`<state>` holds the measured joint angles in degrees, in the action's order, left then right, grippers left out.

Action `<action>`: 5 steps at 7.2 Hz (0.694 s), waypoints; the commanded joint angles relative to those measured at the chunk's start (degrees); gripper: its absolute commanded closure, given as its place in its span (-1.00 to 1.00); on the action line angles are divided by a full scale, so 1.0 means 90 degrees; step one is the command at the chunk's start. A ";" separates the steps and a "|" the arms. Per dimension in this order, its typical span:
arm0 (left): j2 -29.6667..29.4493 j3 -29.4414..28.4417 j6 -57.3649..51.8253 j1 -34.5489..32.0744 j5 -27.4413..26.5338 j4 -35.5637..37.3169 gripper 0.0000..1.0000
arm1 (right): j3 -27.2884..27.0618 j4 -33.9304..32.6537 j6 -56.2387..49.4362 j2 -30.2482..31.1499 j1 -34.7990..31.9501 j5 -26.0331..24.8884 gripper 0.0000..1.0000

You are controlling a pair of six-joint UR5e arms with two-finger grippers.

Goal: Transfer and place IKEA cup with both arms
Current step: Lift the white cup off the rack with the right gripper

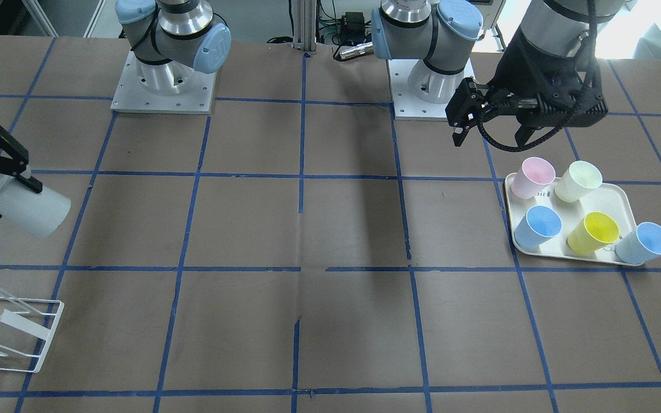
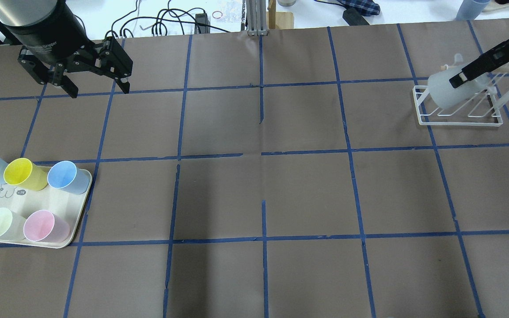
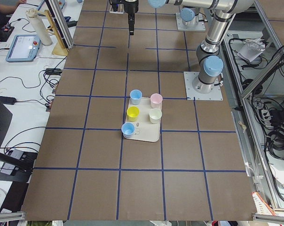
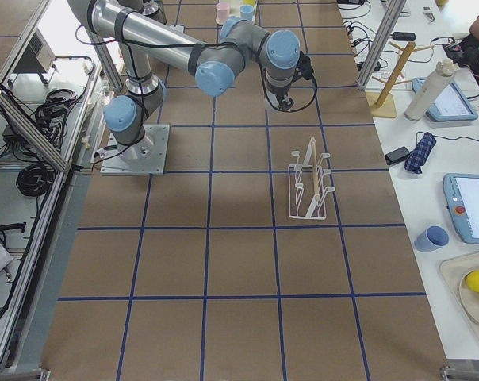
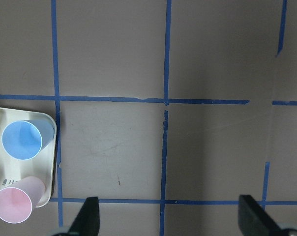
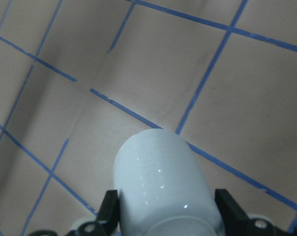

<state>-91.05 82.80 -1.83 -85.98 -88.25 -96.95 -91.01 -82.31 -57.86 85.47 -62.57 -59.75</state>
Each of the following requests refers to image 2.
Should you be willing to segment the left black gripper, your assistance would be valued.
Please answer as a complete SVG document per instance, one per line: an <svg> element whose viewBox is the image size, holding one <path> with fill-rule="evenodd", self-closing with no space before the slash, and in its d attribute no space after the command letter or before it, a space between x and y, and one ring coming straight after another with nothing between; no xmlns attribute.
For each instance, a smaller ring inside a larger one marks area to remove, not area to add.
<svg viewBox="0 0 509 318"><path fill-rule="evenodd" d="M34 80L77 98L68 74L88 71L114 79L129 93L133 60L114 37L89 40L64 0L7 0L5 27L22 43L18 61Z"/></svg>

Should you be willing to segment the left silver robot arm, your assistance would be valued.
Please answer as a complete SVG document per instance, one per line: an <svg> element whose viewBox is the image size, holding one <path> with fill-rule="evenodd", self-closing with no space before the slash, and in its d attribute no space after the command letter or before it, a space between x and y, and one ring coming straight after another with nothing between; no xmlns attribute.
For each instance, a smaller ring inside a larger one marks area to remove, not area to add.
<svg viewBox="0 0 509 318"><path fill-rule="evenodd" d="M113 40L96 45L64 0L0 0L0 22L22 43L18 62L39 84L61 87L76 98L67 73L90 71L126 82L115 71Z"/></svg>

